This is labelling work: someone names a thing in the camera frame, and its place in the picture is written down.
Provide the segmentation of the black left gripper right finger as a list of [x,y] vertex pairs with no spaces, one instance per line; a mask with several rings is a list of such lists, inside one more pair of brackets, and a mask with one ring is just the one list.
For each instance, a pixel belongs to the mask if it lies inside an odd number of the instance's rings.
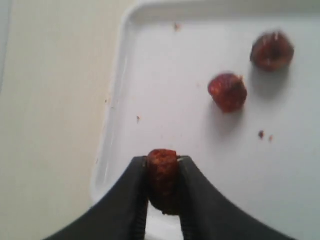
[[185,240],[289,240],[223,196],[189,156],[179,161],[180,223]]

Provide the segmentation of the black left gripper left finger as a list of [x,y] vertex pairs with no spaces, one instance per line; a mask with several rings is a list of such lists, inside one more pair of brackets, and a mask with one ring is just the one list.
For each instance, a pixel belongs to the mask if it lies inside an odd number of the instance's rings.
[[88,212],[50,240],[143,240],[148,194],[147,158],[134,157],[109,192]]

